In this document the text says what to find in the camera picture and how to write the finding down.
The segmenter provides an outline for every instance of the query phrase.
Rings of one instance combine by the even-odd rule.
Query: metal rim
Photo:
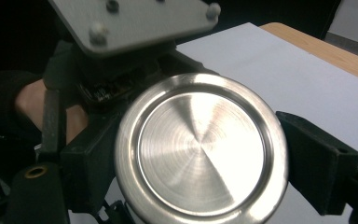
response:
[[[259,134],[262,145],[261,151],[253,150],[256,154],[251,154],[255,155],[256,159],[262,160],[262,162],[255,163],[254,169],[250,167],[250,171],[236,171],[236,166],[242,170],[249,168],[249,165],[242,165],[240,162],[236,163],[232,169],[228,169],[236,176],[241,175],[242,172],[245,173],[244,180],[240,179],[238,184],[229,184],[224,179],[228,193],[232,194],[235,191],[234,196],[217,195],[223,199],[221,203],[214,200],[211,205],[204,206],[206,208],[202,204],[208,202],[208,196],[216,194],[218,191],[211,189],[211,194],[207,193],[208,190],[205,190],[207,192],[198,191],[197,193],[201,195],[199,198],[194,195],[187,198],[188,191],[183,192],[179,188],[172,191],[170,186],[167,187],[164,183],[166,172],[161,171],[160,173],[149,156],[149,154],[156,153],[153,150],[161,151],[158,149],[161,144],[155,142],[153,144],[157,145],[156,148],[150,148],[148,144],[143,143],[145,139],[156,137],[152,134],[153,128],[158,128],[161,125],[167,126],[165,121],[158,121],[162,113],[159,111],[165,113],[171,106],[170,104],[177,104],[177,98],[187,101],[189,97],[192,97],[191,99],[200,97],[203,97],[200,99],[211,99],[225,107],[221,111],[233,111],[233,113],[230,112],[230,116],[237,115],[235,119],[247,119],[247,123],[244,125],[247,125],[247,128],[249,128],[248,124],[255,125],[256,131],[252,133]],[[149,125],[150,120],[153,121],[153,125],[158,126]],[[126,200],[136,214],[148,223],[196,223],[201,220],[213,223],[262,223],[275,211],[287,186],[286,150],[285,138],[279,121],[267,104],[254,92],[225,77],[208,74],[184,74],[159,82],[133,103],[121,121],[118,130],[115,165],[117,180]],[[224,157],[232,161],[236,157],[246,160],[249,156],[239,150],[232,152],[233,156],[224,155]],[[185,160],[180,158],[182,154],[177,155],[179,155],[179,161]],[[163,162],[162,167],[170,169],[170,164],[166,163]],[[253,175],[252,170],[258,172],[257,175]],[[212,174],[205,169],[202,172],[206,172],[206,175]],[[203,188],[208,188],[210,183],[208,181],[202,185]],[[243,192],[233,190],[235,185],[245,190]]]

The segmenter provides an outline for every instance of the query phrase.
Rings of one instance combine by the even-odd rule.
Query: metal lid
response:
[[[287,185],[275,114],[225,77],[186,74],[144,92],[121,121],[116,172],[147,223],[262,223]]]

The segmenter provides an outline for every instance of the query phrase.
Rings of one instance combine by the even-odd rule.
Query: stainless steel lid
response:
[[[233,80],[170,77],[121,121],[120,188],[147,223],[263,223],[287,185],[286,142],[273,111]]]

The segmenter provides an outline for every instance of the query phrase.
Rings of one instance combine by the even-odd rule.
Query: white surface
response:
[[[358,42],[358,0],[342,0],[329,32]]]
[[[178,50],[220,75],[233,78],[259,94],[273,110],[299,115],[358,150],[358,78],[302,49],[253,26],[244,24],[203,37]],[[107,201],[119,198],[114,187]],[[342,217],[320,217],[289,186],[269,224],[348,223]],[[71,215],[72,223],[87,215]]]

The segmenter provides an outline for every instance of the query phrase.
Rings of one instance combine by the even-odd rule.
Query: person's hand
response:
[[[31,122],[42,130],[43,106],[46,87],[43,80],[37,80],[25,86],[16,97],[16,109],[27,116]],[[66,143],[71,142],[88,124],[87,113],[80,105],[66,109]]]

